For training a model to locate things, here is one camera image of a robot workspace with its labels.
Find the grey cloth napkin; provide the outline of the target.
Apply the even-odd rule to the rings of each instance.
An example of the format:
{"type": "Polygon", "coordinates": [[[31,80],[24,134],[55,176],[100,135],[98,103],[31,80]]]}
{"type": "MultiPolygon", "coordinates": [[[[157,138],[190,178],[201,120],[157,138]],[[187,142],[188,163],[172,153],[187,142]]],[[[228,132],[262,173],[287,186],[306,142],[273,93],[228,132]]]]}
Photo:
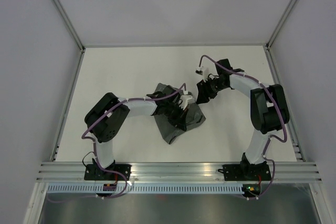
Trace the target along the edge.
{"type": "Polygon", "coordinates": [[[171,85],[159,83],[149,97],[164,98],[156,102],[157,107],[152,116],[162,139],[169,145],[185,132],[201,126],[206,120],[200,106],[195,102],[184,105],[183,91],[177,91],[171,85]]]}

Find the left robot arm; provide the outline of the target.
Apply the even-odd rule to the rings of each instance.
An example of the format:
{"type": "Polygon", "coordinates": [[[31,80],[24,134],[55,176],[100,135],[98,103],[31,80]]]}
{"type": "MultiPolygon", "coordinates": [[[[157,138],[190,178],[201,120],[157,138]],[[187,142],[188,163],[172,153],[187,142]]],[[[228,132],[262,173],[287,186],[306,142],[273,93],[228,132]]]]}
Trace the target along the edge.
{"type": "Polygon", "coordinates": [[[187,130],[187,112],[195,104],[188,91],[157,91],[142,98],[120,98],[106,93],[85,116],[86,131],[82,139],[93,141],[93,152],[98,163],[96,173],[104,180],[114,176],[115,162],[112,140],[127,118],[162,115],[176,129],[187,130]]]}

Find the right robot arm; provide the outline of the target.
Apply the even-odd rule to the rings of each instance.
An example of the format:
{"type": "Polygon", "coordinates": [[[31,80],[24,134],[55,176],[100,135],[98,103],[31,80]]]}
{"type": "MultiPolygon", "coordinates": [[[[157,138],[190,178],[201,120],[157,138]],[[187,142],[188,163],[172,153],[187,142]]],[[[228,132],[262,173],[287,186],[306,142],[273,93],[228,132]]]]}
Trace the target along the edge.
{"type": "Polygon", "coordinates": [[[279,84],[266,85],[248,75],[243,69],[234,69],[228,59],[214,62],[216,74],[199,65],[196,73],[203,79],[197,83],[197,104],[208,103],[224,89],[239,91],[250,99],[250,120],[254,132],[247,150],[238,165],[223,165],[219,169],[227,181],[255,180],[260,176],[270,181],[266,152],[271,139],[285,143],[288,140],[286,124],[290,116],[284,89],[279,84]]]}

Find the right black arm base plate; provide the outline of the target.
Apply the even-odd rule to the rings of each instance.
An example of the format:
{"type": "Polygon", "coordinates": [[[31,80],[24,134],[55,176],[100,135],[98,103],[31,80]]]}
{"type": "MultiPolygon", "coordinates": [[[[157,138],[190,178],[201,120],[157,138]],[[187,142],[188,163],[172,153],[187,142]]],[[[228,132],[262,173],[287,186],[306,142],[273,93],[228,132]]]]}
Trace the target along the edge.
{"type": "Polygon", "coordinates": [[[222,166],[224,180],[231,181],[270,181],[271,171],[266,163],[248,165],[243,167],[241,164],[226,164],[222,166]]]}

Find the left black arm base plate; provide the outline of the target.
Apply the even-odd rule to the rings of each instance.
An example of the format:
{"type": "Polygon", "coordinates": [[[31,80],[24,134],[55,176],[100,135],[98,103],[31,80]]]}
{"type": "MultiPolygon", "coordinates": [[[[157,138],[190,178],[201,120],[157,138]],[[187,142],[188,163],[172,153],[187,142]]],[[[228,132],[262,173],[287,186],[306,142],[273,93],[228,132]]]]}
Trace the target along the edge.
{"type": "Polygon", "coordinates": [[[94,180],[94,181],[103,181],[103,180],[129,180],[131,175],[131,165],[130,164],[114,164],[107,168],[113,172],[105,172],[101,170],[97,164],[88,164],[86,166],[84,180],[94,180]]]}

